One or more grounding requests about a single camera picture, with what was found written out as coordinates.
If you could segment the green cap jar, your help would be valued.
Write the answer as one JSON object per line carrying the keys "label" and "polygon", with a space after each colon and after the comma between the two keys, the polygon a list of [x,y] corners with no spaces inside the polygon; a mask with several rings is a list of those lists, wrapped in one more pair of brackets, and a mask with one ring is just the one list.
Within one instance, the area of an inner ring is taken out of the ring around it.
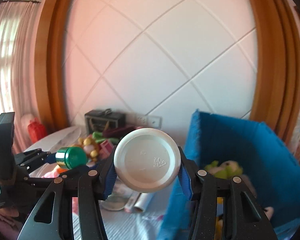
{"label": "green cap jar", "polygon": [[63,147],[55,155],[56,163],[63,169],[74,169],[86,165],[88,162],[87,155],[80,147]]}

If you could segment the white round bottle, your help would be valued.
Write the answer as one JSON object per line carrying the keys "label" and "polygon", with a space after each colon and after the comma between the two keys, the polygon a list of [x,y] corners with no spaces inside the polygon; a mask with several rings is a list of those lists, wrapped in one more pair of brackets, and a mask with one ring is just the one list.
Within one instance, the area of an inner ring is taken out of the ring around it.
{"label": "white round bottle", "polygon": [[114,152],[119,179],[141,193],[160,191],[172,184],[181,166],[180,150],[165,132],[141,128],[121,139]]}

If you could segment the red small box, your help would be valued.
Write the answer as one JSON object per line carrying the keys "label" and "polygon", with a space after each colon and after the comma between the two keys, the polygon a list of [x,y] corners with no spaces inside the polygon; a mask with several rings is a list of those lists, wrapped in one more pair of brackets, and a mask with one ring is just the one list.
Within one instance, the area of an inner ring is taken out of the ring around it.
{"label": "red small box", "polygon": [[100,155],[103,158],[107,158],[110,156],[114,148],[114,145],[111,141],[105,140],[104,142],[100,143]]}

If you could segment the green frog plush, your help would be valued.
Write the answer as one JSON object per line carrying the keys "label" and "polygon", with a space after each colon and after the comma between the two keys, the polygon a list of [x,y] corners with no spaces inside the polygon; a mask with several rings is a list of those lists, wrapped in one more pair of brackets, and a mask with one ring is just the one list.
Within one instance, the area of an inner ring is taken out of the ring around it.
{"label": "green frog plush", "polygon": [[225,161],[221,165],[219,165],[219,162],[215,160],[206,165],[204,170],[216,178],[221,179],[231,179],[243,174],[243,168],[239,166],[238,162],[232,160]]}

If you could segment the white paper roll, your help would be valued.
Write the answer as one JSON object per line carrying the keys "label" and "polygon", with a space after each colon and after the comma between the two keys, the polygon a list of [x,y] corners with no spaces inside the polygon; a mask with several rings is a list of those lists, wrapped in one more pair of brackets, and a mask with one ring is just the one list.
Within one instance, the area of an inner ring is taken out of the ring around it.
{"label": "white paper roll", "polygon": [[133,208],[134,212],[143,213],[147,210],[150,202],[154,197],[154,193],[141,193]]}

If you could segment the doll with dark hair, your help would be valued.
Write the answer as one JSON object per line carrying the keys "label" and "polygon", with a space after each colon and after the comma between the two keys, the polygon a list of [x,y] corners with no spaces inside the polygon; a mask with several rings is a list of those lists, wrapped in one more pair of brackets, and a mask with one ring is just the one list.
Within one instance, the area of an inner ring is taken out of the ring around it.
{"label": "doll with dark hair", "polygon": [[110,128],[102,132],[102,137],[104,138],[122,138],[129,134],[130,132],[133,132],[137,129],[142,128],[141,126],[133,126],[128,125],[125,127],[118,127],[118,128]]}

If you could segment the pink curtain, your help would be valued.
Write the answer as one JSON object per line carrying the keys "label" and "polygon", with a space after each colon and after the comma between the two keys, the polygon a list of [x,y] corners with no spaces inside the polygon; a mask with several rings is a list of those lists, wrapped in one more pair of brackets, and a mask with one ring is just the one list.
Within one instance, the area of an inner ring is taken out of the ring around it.
{"label": "pink curtain", "polygon": [[30,45],[36,1],[3,1],[0,5],[0,114],[14,112],[13,152],[30,145],[21,119],[33,112]]}

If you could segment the blue plastic storage crate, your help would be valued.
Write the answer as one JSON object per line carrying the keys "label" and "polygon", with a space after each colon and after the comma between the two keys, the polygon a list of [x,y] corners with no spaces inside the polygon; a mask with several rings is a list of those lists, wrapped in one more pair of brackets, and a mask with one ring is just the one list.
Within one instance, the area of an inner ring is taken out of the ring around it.
{"label": "blue plastic storage crate", "polygon": [[264,123],[195,111],[158,239],[300,239],[300,165]]}

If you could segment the white wall socket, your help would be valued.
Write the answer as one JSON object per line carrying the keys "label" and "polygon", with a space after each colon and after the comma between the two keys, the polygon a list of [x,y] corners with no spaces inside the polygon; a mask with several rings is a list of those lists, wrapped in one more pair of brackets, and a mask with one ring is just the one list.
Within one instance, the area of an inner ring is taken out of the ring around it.
{"label": "white wall socket", "polygon": [[135,116],[135,122],[138,126],[161,129],[162,117],[137,114]]}

